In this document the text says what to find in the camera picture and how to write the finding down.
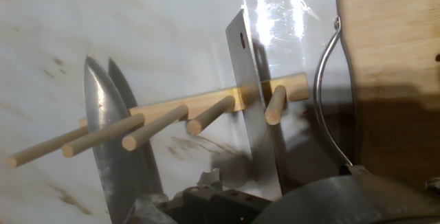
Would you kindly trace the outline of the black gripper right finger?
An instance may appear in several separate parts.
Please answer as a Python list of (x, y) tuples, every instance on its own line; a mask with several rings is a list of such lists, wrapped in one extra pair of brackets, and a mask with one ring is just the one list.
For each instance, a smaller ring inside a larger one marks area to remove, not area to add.
[(340, 176), (348, 176), (348, 175), (372, 175), (364, 166), (362, 165), (351, 165), (345, 164), (340, 167), (339, 171)]

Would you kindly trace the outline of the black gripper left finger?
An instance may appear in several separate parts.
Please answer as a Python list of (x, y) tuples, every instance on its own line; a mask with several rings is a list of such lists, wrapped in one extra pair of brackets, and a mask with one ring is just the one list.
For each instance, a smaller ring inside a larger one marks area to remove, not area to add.
[(162, 195), (139, 198), (126, 223), (252, 223), (272, 202), (238, 190), (195, 186), (169, 200)]

